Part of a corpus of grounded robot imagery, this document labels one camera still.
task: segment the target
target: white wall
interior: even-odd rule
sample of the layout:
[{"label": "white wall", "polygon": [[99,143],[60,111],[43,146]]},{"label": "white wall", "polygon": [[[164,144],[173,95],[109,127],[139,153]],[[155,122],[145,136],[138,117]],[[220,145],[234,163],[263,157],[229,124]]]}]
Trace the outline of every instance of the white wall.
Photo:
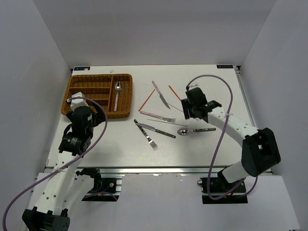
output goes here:
[{"label": "white wall", "polygon": [[34,0],[70,67],[242,64],[276,0]]},{"label": "white wall", "polygon": [[244,90],[259,127],[275,132],[274,168],[308,230],[308,1],[277,0],[242,66]]},{"label": "white wall", "polygon": [[[70,72],[32,0],[0,0],[0,31],[2,218],[44,169]],[[29,195],[12,207],[8,230],[19,230]]]}]

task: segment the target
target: white robotic arm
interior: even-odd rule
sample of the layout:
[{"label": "white robotic arm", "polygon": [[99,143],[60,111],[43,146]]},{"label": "white robotic arm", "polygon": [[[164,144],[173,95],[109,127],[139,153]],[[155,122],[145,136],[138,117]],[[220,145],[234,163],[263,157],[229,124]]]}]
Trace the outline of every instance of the white robotic arm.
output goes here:
[{"label": "white robotic arm", "polygon": [[[226,122],[226,116],[227,113],[223,107],[216,107],[212,110],[212,112],[208,113],[208,123],[223,130],[224,124]],[[245,140],[246,136],[252,136],[258,133],[258,130],[258,128],[242,122],[232,114],[229,115],[226,133],[232,137],[240,146],[242,146],[243,140]],[[237,180],[249,176],[249,174],[243,168],[241,161],[224,169],[222,171],[222,175],[225,177],[228,183],[233,183]]]},{"label": "white robotic arm", "polygon": [[[227,113],[221,104],[216,101],[207,102],[200,88],[187,90],[186,95],[187,99],[182,100],[186,119],[197,117],[224,129]],[[255,128],[229,115],[226,133],[242,147],[242,158],[218,173],[223,184],[230,185],[247,176],[256,177],[280,162],[274,133],[270,129]]]},{"label": "white robotic arm", "polygon": [[[84,97],[79,92],[72,97]],[[84,99],[71,102],[73,112],[67,114],[72,122],[64,131],[56,166],[59,171],[51,177],[39,200],[32,210],[26,209],[23,221],[30,231],[66,231],[76,206],[86,193],[101,187],[100,172],[94,168],[84,168],[78,173],[75,184],[69,188],[76,168],[82,158],[63,168],[69,162],[82,155],[90,145],[93,128],[105,120],[100,113],[94,113]]]}]

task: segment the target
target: metal fork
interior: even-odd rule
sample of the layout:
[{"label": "metal fork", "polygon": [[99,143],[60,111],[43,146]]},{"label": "metal fork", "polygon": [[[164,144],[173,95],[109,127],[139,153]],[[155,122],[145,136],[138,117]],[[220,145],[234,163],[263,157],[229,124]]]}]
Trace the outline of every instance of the metal fork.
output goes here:
[{"label": "metal fork", "polygon": [[155,151],[157,148],[158,148],[158,146],[157,146],[157,144],[149,137],[149,135],[148,134],[146,134],[146,132],[143,130],[143,128],[140,126],[140,125],[137,125],[138,127],[139,127],[139,129],[140,129],[140,131],[143,133],[143,135],[148,139],[148,142],[149,142],[149,144],[150,144],[150,146],[153,148],[153,150]]},{"label": "metal fork", "polygon": [[157,119],[162,119],[162,120],[167,121],[169,123],[175,123],[175,121],[177,120],[175,118],[166,118],[166,117],[162,117],[160,115],[154,115],[152,113],[143,112],[143,111],[140,111],[140,113],[144,114],[144,115],[147,115],[147,116],[151,116],[151,117],[157,118]]}]

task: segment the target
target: spoon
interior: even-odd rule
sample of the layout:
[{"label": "spoon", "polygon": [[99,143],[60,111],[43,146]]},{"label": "spoon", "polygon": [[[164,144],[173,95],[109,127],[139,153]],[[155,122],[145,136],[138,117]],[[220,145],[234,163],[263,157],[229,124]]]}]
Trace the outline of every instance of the spoon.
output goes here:
[{"label": "spoon", "polygon": [[216,131],[216,128],[203,128],[203,129],[193,129],[193,130],[188,130],[187,128],[180,128],[178,130],[178,134],[181,136],[187,135],[189,132],[199,132],[199,131]]},{"label": "spoon", "polygon": [[115,112],[116,112],[116,107],[117,107],[117,100],[119,98],[119,93],[122,90],[122,84],[121,82],[116,82],[115,84],[115,90],[116,90],[116,97],[115,97]]}]

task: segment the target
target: white table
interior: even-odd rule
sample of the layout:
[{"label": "white table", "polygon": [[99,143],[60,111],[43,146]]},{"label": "white table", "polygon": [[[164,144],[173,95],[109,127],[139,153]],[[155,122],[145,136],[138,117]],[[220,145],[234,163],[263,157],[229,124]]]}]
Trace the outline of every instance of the white table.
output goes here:
[{"label": "white table", "polygon": [[[143,102],[154,89],[152,80],[158,85],[163,96],[171,105],[181,109],[178,98],[169,89],[168,85],[183,99],[186,98],[185,87],[194,77],[201,74],[213,74],[224,78],[231,86],[234,99],[231,112],[242,121],[250,124],[247,108],[244,103],[234,69],[217,69],[216,65],[152,65],[152,66],[92,66],[89,71],[74,71],[73,75],[90,74],[120,74],[129,73],[133,77],[133,100],[130,116],[124,119],[111,119],[102,140],[85,156],[79,167],[196,167],[209,166],[214,149],[221,134],[203,132],[188,136],[179,136],[180,126],[168,125],[147,120],[154,119],[138,112]],[[208,101],[216,100],[227,108],[230,93],[227,87],[218,79],[206,77],[196,81]],[[204,121],[190,119],[185,121],[183,113],[171,108],[167,109],[154,92],[143,111],[177,118],[180,124],[190,128],[212,128]],[[176,135],[176,139],[146,130],[149,136],[159,146],[153,151],[146,138],[136,127],[133,120],[156,127],[157,129]],[[63,130],[69,124],[65,116],[61,116],[55,133],[46,167],[54,167],[58,147]],[[97,139],[104,124],[94,129],[92,143]],[[225,136],[216,158],[215,166],[227,166],[241,158],[240,146],[228,135]]]}]

